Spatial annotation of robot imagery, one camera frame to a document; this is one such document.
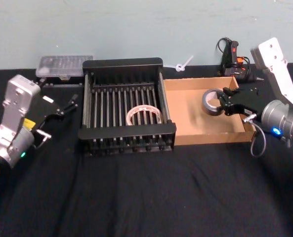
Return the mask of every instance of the black tablecloth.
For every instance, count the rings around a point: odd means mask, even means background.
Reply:
[[[289,70],[293,78],[293,64]],[[16,74],[35,78],[35,70],[0,71],[0,120],[7,80]],[[215,74],[216,66],[190,66],[164,77]],[[241,85],[249,86],[275,99],[269,82]],[[83,89],[43,90],[58,103],[75,92]],[[84,157],[81,113],[50,123],[51,141],[13,170],[0,194],[0,236],[293,236],[293,147],[267,136],[262,158],[251,157],[248,143]]]

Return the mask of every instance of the black tape roll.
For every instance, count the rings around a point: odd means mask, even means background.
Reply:
[[[222,90],[219,89],[210,89],[207,90],[202,96],[202,109],[211,116],[218,116],[223,112],[221,106],[213,106],[209,104],[209,101],[212,99],[218,99],[223,94]]]

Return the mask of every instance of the cardboard tray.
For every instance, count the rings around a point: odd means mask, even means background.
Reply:
[[[244,115],[207,115],[202,95],[208,89],[237,88],[235,78],[189,78],[164,80],[170,118],[176,123],[175,145],[250,142],[255,128],[243,124]]]

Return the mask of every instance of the clear plastic box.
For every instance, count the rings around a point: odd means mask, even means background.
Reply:
[[[36,75],[39,78],[58,77],[61,80],[82,77],[84,75],[83,62],[92,59],[91,55],[43,56]]]

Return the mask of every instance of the light blue wall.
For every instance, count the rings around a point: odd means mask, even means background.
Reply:
[[[293,0],[0,0],[0,69],[57,54],[218,64],[223,36],[249,57],[275,36],[293,62]]]

